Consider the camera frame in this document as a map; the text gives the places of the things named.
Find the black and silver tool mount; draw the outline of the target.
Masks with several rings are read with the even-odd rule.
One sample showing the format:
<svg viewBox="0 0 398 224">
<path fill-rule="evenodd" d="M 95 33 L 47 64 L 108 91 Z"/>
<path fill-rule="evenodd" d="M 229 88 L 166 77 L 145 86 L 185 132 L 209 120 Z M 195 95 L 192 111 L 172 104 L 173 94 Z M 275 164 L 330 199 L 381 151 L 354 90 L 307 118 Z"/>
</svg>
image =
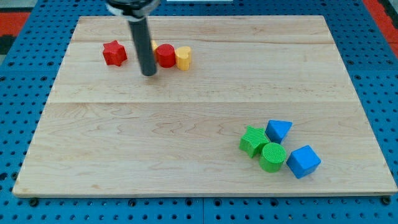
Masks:
<svg viewBox="0 0 398 224">
<path fill-rule="evenodd" d="M 129 21 L 141 21 L 154 11 L 160 0 L 105 0 L 107 10 Z"/>
</svg>

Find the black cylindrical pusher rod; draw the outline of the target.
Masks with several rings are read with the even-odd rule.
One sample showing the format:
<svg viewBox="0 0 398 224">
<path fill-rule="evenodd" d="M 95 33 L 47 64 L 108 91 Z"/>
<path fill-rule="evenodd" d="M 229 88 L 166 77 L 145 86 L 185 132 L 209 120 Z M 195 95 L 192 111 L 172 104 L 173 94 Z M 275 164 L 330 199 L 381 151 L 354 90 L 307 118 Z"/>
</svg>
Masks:
<svg viewBox="0 0 398 224">
<path fill-rule="evenodd" d="M 155 75 L 157 66 L 151 44 L 147 18 L 143 17 L 141 20 L 135 22 L 129 21 L 129 27 L 141 73 L 148 77 Z"/>
</svg>

